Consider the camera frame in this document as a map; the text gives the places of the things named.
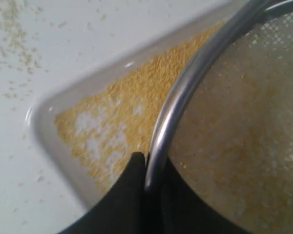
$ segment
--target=white countertop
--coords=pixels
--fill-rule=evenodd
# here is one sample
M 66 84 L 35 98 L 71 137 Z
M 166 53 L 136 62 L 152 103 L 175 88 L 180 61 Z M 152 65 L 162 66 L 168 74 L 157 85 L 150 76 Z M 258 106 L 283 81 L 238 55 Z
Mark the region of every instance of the white countertop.
M 16 0 L 18 12 L 8 15 L 7 2 L 0 0 L 0 234 L 56 233 L 85 210 L 35 147 L 28 110 L 73 74 L 96 70 L 221 0 Z M 7 33 L 20 43 L 15 54 Z

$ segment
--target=fine mesh strainer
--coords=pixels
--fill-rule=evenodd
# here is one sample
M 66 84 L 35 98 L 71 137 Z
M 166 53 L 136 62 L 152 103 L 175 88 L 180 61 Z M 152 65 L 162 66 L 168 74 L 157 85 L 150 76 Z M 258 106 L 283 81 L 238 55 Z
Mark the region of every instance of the fine mesh strainer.
M 293 233 L 293 0 L 251 0 L 173 85 L 145 190 L 169 155 L 211 207 L 253 233 Z

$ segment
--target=metal mesh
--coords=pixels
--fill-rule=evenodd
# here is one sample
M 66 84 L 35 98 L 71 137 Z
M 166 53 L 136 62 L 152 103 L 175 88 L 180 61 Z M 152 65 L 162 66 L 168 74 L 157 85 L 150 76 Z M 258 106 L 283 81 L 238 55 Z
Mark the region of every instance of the metal mesh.
M 293 234 L 293 13 L 256 26 L 218 59 L 169 155 L 225 217 L 255 234 Z

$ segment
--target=white baking dish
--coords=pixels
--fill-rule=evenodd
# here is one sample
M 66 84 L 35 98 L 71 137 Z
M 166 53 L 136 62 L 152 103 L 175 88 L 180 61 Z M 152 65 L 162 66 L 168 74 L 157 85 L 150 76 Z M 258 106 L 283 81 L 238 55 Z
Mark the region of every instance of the white baking dish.
M 55 115 L 77 104 L 83 97 L 91 96 L 115 79 L 137 68 L 153 55 L 189 39 L 195 33 L 225 20 L 241 7 L 241 1 L 222 3 L 191 20 L 173 32 L 163 35 L 148 46 L 110 64 L 99 71 L 87 71 L 76 77 L 78 82 L 52 94 L 32 108 L 30 128 L 35 141 L 41 146 L 50 160 L 62 172 L 67 183 L 86 208 L 92 207 L 102 197 L 77 159 L 70 155 L 70 149 L 59 140 L 54 124 Z

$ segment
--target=black plastic part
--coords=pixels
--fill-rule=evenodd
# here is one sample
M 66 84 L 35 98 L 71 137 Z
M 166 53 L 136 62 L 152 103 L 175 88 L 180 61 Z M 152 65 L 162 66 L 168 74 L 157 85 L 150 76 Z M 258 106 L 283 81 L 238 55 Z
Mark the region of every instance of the black plastic part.
M 208 206 L 168 160 L 161 188 L 165 234 L 249 234 Z
M 111 190 L 84 217 L 61 234 L 140 234 L 146 167 L 142 153 L 133 153 Z

